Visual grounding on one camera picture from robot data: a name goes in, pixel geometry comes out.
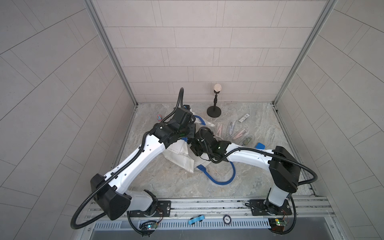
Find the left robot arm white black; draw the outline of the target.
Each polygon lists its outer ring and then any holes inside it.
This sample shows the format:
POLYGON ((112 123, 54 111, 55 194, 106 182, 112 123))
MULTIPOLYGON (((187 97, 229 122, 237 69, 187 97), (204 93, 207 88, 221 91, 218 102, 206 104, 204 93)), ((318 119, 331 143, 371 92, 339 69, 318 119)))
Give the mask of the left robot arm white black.
POLYGON ((104 216, 116 220, 140 197, 147 199, 147 202, 139 207, 140 211, 150 211, 154 207, 153 202, 157 198, 153 194, 144 191, 134 196, 126 192, 132 181, 155 157, 182 138, 194 136, 195 118, 192 112, 184 108, 183 97, 184 89, 181 88, 174 110, 160 123, 155 124, 150 131, 144 133, 139 147, 114 169, 103 176, 96 174, 91 179, 92 193, 72 216, 70 222, 72 229, 84 228, 104 216), (91 200, 97 202, 103 213, 77 224, 80 213, 91 200))

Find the green compass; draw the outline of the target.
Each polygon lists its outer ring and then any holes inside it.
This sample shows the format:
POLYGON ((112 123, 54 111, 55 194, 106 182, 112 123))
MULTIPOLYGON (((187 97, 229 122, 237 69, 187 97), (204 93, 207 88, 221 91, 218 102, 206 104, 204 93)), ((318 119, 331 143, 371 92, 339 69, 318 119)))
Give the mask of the green compass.
POLYGON ((242 140, 242 143, 241 143, 241 146, 248 146, 254 139, 254 136, 253 135, 247 135, 243 140, 242 140))

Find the blue compass set box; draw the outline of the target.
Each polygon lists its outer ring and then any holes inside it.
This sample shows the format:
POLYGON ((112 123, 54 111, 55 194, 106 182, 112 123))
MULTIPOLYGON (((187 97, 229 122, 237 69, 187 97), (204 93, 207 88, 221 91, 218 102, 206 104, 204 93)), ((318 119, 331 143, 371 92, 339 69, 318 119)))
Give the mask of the blue compass set box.
POLYGON ((255 145, 255 149, 258 149, 258 150, 265 150, 266 149, 266 146, 264 144, 261 144, 261 143, 257 143, 255 145))

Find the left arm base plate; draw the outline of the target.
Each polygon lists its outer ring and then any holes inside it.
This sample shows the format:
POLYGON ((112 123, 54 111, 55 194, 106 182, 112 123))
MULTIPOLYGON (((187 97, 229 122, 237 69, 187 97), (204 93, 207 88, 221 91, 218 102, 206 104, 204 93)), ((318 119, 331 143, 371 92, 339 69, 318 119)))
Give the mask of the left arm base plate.
POLYGON ((127 211, 131 218, 158 218, 169 217, 171 211, 171 201, 157 201, 157 205, 152 204, 147 211, 127 211))

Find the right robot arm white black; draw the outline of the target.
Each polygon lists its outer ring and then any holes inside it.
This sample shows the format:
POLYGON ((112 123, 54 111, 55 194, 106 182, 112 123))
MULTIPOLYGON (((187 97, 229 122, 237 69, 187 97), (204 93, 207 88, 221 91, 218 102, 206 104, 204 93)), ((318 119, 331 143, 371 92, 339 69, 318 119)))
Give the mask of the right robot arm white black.
POLYGON ((318 175, 310 168, 300 164, 285 148, 277 146, 274 150, 259 150, 239 146, 229 141, 217 140, 207 127, 201 127, 187 144, 195 156, 206 154, 208 161, 243 163, 268 170, 274 181, 268 196, 258 208, 269 215, 282 212, 285 201, 296 193, 298 187, 313 183, 318 175))

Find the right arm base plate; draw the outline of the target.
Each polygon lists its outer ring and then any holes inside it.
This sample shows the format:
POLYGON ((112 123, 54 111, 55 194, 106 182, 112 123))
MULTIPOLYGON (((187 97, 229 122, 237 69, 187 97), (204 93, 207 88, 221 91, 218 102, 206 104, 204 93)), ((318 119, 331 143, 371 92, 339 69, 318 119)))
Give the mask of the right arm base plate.
POLYGON ((281 207, 268 202, 268 200, 249 200, 248 205, 253 216, 292 215, 292 207, 288 199, 285 199, 281 207))

